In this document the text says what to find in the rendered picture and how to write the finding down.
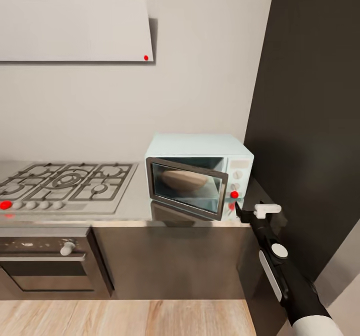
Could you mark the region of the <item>microwave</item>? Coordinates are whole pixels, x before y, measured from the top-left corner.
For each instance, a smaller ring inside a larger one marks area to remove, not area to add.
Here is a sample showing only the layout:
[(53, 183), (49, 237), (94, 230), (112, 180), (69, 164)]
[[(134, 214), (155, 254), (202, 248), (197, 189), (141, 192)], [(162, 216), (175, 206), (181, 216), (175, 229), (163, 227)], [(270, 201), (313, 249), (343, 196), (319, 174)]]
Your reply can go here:
[(156, 134), (144, 158), (149, 196), (221, 221), (225, 198), (246, 195), (254, 157), (233, 134)]

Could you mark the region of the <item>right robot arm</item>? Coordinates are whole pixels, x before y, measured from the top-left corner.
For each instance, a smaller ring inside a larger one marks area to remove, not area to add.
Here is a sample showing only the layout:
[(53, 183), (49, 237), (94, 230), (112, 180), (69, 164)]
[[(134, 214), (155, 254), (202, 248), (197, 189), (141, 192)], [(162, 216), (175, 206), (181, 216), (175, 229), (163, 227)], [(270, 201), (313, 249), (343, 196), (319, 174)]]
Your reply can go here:
[(286, 314), (295, 336), (344, 336), (320, 302), (314, 284), (293, 265), (287, 248), (270, 226), (272, 213), (281, 205), (256, 204), (256, 211), (241, 210), (235, 202), (236, 215), (250, 223), (258, 244), (259, 257), (269, 282)]

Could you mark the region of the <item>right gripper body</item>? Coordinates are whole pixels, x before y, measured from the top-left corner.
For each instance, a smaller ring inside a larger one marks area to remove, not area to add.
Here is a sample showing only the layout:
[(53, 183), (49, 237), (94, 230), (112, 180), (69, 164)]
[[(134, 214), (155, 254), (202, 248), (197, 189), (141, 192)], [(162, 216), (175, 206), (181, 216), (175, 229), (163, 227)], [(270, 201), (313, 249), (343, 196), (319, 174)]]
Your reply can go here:
[(271, 228), (270, 222), (273, 214), (267, 213), (265, 214), (265, 219), (258, 219), (253, 211), (241, 210), (241, 222), (242, 223), (250, 223), (252, 230), (256, 234), (256, 230), (262, 227)]

